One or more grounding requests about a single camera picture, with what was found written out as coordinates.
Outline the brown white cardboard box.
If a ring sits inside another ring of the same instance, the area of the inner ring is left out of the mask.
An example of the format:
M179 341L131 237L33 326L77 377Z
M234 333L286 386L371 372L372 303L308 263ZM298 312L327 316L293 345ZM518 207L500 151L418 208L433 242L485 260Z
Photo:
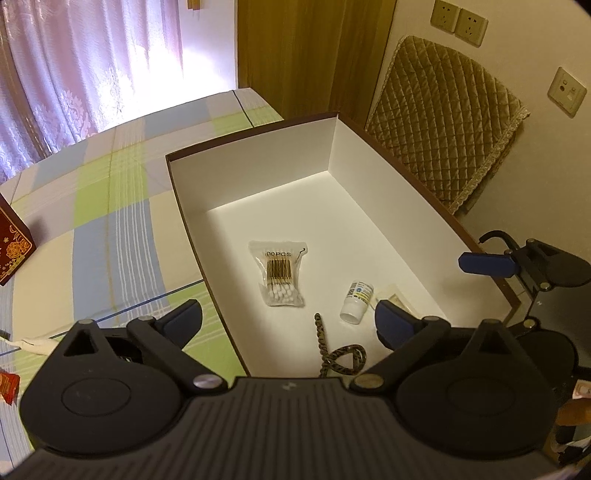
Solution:
M335 114L281 121L167 156L197 263L246 371L315 377L315 316L330 348L362 345L370 364L387 355L374 316L339 316L353 282L397 294L418 316L455 326L508 319L516 294L503 280L464 273L474 238L402 164ZM301 307L270 307L253 241L303 242Z

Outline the cotton swab bag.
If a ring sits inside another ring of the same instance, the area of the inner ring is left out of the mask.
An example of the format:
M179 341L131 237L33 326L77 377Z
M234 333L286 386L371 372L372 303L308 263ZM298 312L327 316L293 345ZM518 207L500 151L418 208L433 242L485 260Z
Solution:
M249 252L262 276L259 290L263 302L270 307L304 307L298 277L308 245L291 241L250 241Z

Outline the double wall socket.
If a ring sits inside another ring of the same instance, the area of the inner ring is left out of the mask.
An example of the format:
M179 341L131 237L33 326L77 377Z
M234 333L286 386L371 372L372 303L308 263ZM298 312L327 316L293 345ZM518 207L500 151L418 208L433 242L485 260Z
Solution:
M431 15L431 25L447 33L454 34L470 45L480 47L489 20L455 4L436 0Z

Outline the pink lace curtain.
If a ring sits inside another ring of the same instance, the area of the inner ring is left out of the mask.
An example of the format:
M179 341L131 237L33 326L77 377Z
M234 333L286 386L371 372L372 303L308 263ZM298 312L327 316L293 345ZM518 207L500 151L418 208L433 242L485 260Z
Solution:
M235 86L235 2L4 1L1 179Z

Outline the red snack packet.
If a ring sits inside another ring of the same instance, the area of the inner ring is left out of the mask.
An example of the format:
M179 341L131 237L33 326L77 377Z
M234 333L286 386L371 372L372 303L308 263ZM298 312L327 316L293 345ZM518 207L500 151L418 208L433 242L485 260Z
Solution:
M0 371L0 395L7 405L12 405L18 396L20 376L18 374Z

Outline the white electric toothbrush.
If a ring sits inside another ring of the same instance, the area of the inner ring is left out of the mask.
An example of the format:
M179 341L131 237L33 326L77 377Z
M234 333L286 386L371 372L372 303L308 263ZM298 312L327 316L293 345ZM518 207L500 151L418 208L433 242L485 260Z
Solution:
M58 345L58 342L51 338L23 338L13 341L6 332L1 333L1 340L11 347L42 356L49 356Z

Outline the small white medicine bottle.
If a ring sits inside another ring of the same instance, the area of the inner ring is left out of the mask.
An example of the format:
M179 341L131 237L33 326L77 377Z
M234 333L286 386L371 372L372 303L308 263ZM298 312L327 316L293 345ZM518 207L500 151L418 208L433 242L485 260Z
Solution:
M355 281L349 287L344 303L342 303L339 317L346 323L358 325L366 314L370 300L374 294L374 287L363 281Z

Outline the quilted brown cushion cover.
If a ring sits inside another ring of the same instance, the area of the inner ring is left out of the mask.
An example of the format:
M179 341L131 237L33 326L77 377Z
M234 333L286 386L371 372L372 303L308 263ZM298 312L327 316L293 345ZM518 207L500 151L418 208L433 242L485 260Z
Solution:
M366 129L462 218L501 167L529 114L477 61L406 36L394 50Z

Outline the wooden door panel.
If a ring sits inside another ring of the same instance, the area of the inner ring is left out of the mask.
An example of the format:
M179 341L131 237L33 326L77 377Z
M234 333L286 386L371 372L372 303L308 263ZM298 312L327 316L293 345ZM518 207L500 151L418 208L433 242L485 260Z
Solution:
M367 122L393 0L238 1L238 85L284 119L339 112Z

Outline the small clear sachet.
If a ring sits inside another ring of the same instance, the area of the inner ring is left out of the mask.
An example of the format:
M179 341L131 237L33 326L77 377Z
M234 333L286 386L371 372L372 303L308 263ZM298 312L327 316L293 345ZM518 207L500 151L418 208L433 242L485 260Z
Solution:
M409 314L417 314L417 311L413 308L410 301L403 295L402 291L396 284L390 284L385 287L378 288L374 292L373 298L370 300L370 306L376 310L378 303L383 300L389 301L390 303L405 310Z

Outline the single wall socket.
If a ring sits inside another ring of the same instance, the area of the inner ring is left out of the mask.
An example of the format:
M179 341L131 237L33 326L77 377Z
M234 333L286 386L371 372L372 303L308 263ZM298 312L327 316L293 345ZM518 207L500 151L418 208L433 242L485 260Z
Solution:
M587 88L563 67L559 67L548 90L548 97L569 117L574 118Z

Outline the plaid tablecloth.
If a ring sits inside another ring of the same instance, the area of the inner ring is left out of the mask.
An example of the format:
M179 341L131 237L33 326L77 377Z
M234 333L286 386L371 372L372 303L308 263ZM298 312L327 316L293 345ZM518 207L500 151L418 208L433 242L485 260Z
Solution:
M193 256L166 157L280 120L239 89L132 120L69 146L2 185L36 251L1 290L1 367L27 386L43 357L22 340L60 340L77 321L122 326L187 299L204 324L187 352L225 379L242 374Z

